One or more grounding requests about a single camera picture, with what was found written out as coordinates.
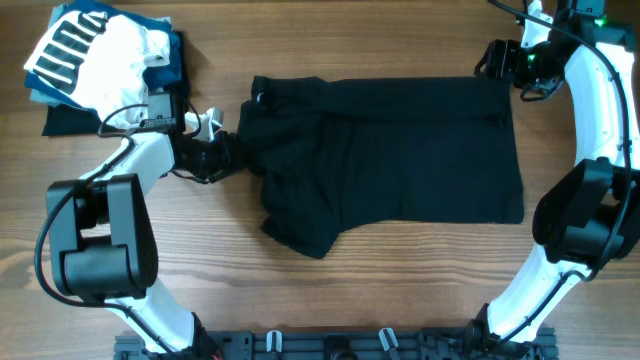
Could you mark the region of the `black polo shirt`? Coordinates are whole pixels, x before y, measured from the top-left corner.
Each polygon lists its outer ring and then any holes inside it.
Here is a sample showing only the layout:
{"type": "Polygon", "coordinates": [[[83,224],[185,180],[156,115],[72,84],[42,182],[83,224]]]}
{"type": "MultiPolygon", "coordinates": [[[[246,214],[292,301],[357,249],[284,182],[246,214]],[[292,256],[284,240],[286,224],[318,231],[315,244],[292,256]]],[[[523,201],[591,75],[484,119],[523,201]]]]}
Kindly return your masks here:
{"type": "Polygon", "coordinates": [[[258,76],[238,142],[263,180],[263,231],[308,257],[380,221],[524,217],[510,88],[501,81],[258,76]]]}

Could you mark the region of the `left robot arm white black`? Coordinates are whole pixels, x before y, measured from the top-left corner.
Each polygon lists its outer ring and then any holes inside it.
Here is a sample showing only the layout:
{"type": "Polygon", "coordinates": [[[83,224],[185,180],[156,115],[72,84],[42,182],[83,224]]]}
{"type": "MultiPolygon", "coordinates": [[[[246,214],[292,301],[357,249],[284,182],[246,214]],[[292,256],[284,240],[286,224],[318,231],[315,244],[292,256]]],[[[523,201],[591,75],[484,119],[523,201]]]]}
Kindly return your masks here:
{"type": "Polygon", "coordinates": [[[145,196],[175,170],[203,184],[233,174],[242,166],[237,137],[219,131],[204,141],[171,127],[120,137],[121,147],[100,167],[49,187],[34,254],[38,282],[61,303],[116,314],[151,359],[219,359],[222,351],[197,315],[158,277],[145,196]]]}

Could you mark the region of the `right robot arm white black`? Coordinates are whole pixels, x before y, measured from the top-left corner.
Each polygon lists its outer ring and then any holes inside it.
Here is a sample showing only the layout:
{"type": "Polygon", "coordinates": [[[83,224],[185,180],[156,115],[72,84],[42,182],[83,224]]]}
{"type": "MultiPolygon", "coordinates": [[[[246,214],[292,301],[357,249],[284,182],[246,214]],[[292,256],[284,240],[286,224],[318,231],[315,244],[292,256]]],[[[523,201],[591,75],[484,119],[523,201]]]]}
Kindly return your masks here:
{"type": "Polygon", "coordinates": [[[492,42],[475,74],[505,80],[525,102],[567,86],[574,108],[574,167],[538,203],[534,246],[497,298],[467,328],[468,350],[528,348],[544,319],[578,283],[626,257],[639,239],[639,127],[632,89],[633,27],[601,1],[539,1],[514,13],[518,41],[492,42]]]}

